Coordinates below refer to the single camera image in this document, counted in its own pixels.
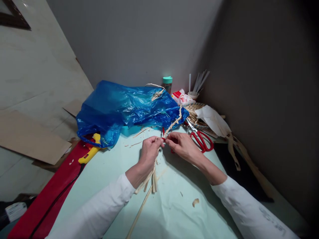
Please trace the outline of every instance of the snack package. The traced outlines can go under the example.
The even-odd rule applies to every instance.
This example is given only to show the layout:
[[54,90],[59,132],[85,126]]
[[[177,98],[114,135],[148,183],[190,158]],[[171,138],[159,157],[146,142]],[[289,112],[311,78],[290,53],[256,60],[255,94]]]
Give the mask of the snack package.
[[185,106],[189,103],[195,102],[195,100],[190,98],[189,95],[185,94],[185,91],[183,89],[180,89],[179,91],[174,92],[171,96],[178,105]]

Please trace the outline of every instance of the black cord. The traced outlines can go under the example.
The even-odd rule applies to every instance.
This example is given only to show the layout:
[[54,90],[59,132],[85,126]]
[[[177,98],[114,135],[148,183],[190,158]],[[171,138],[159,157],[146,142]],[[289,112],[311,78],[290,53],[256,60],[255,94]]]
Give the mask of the black cord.
[[34,230],[32,231],[29,239],[32,239],[33,235],[35,234],[35,232],[38,230],[38,228],[40,227],[41,223],[44,221],[44,219],[46,218],[46,216],[49,214],[49,212],[51,211],[51,209],[53,208],[54,204],[59,200],[59,198],[62,196],[62,194],[68,189],[68,187],[80,176],[80,174],[82,173],[83,169],[84,169],[85,164],[81,164],[81,168],[80,168],[80,172],[79,174],[63,189],[63,191],[56,197],[56,199],[53,201],[53,203],[50,205],[50,207],[48,208],[48,210],[46,211],[46,213],[44,214],[44,216],[41,218],[41,220],[39,221],[39,223],[37,224],[37,226],[34,228]]

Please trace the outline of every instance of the cup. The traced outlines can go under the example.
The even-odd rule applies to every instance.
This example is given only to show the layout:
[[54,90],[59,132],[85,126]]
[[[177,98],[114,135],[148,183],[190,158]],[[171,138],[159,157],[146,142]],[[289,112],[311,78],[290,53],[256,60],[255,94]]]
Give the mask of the cup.
[[198,96],[199,96],[199,93],[196,93],[196,91],[190,91],[190,92],[188,92],[187,94],[188,94],[188,96],[189,96],[190,98],[192,98],[193,100],[196,100],[196,99],[198,98]]

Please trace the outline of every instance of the woven basket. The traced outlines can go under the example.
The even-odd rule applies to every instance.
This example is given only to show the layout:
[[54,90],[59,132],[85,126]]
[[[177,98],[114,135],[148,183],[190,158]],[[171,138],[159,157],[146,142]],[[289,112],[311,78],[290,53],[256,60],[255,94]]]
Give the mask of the woven basket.
[[195,113],[195,110],[203,108],[204,106],[205,106],[205,104],[203,104],[203,103],[190,103],[190,104],[185,106],[185,109],[188,110],[189,115],[190,115],[190,117],[188,117],[188,119],[195,128],[198,128],[198,129],[209,128],[209,126],[202,120],[198,120],[197,123],[195,123],[196,116],[197,116]]

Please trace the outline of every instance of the red cloth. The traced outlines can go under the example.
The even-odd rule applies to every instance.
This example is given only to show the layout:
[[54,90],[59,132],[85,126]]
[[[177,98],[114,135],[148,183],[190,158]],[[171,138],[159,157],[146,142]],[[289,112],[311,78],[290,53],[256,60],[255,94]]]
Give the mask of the red cloth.
[[[26,213],[20,218],[18,223],[12,229],[8,236],[9,239],[28,239],[30,237],[33,229],[41,220],[55,198],[79,173],[80,164],[78,159],[89,152],[89,149],[84,147],[84,145],[85,143],[80,141],[70,152],[69,156],[59,167],[58,171],[53,175],[45,188],[41,191]],[[73,184],[69,186],[60,199],[55,203],[47,217],[42,222],[41,226],[35,232],[33,238],[45,238],[50,233],[51,228],[53,227],[53,224],[72,186]]]

